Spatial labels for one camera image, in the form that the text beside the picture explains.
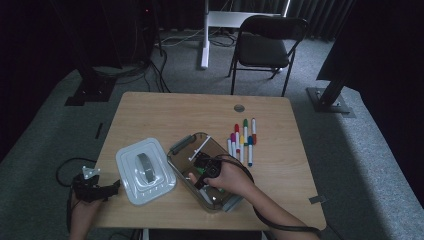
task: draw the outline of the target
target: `person's left hand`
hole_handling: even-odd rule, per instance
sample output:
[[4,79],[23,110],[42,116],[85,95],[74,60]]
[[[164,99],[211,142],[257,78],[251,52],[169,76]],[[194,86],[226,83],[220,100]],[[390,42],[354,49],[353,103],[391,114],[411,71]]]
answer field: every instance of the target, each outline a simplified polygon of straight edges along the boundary
[[75,193],[72,193],[70,240],[83,240],[86,238],[101,204],[102,200],[96,200],[88,203],[77,199],[75,197]]

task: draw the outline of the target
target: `desk leg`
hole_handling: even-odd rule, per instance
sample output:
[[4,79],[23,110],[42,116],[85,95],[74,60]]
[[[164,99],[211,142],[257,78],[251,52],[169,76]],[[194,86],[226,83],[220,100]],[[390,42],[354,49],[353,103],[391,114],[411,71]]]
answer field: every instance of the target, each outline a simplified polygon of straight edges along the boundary
[[209,62],[209,0],[205,0],[205,27],[203,37],[203,51],[202,51],[202,63],[201,68],[207,69]]

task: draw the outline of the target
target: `gray carpet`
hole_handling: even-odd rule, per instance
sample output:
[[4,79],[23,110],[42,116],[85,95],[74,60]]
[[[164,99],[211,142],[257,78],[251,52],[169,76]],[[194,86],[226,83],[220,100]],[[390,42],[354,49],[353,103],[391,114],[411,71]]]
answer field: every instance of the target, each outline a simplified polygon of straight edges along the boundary
[[[163,38],[173,34],[177,33],[167,33]],[[348,88],[342,91],[356,118],[317,113],[313,109],[305,89],[328,85],[315,79],[331,46],[318,40],[301,43],[286,92],[318,192],[328,199],[322,204],[328,221],[322,239],[422,239],[423,209],[359,93]],[[233,48],[211,45],[206,70],[199,69],[198,41],[184,41],[164,50],[168,58],[163,78],[172,92],[230,93],[231,81],[226,75]],[[160,68],[164,57],[155,49],[152,60]],[[111,68],[98,69],[116,72]],[[274,80],[268,80],[269,75],[264,73],[240,72],[235,94],[280,96],[285,72]],[[159,91],[157,80],[158,76],[149,68],[145,76],[119,79],[109,102],[86,103],[81,107],[64,106],[81,81],[76,71],[56,86],[0,165],[0,239],[68,237],[68,189],[56,182],[56,168],[73,157],[96,160],[122,94]],[[103,128],[98,135],[99,124]],[[72,162],[60,172],[60,178],[70,182],[83,165],[93,166],[83,161]],[[89,239],[128,239],[130,234],[129,229],[93,229]]]

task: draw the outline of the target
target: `black chair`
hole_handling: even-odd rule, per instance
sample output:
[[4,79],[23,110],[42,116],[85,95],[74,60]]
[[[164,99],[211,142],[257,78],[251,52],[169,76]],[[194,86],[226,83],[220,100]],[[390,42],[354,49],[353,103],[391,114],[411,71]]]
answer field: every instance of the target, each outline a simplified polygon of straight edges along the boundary
[[[228,72],[229,77],[233,71],[231,95],[234,94],[236,70],[270,71],[273,73],[270,79],[273,79],[281,68],[288,66],[281,94],[284,97],[296,47],[305,38],[307,30],[308,23],[300,18],[254,15],[244,20]],[[294,40],[289,51],[286,50],[284,40]],[[237,63],[248,68],[237,68]]]

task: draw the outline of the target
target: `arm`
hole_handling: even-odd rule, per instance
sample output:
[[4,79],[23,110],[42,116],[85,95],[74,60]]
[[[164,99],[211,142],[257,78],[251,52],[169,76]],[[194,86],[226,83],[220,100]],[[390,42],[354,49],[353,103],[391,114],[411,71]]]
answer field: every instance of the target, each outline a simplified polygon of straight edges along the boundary
[[[190,174],[189,176],[192,181],[195,180],[194,175]],[[285,226],[306,226],[262,192],[239,167],[233,164],[223,162],[219,177],[206,178],[205,182],[212,187],[223,188],[244,197],[263,217],[273,223]],[[279,240],[318,239],[313,233],[288,232],[274,228],[270,228],[270,230]]]
[[69,240],[84,240],[97,214],[102,200],[91,203],[76,199],[72,194],[72,219]]

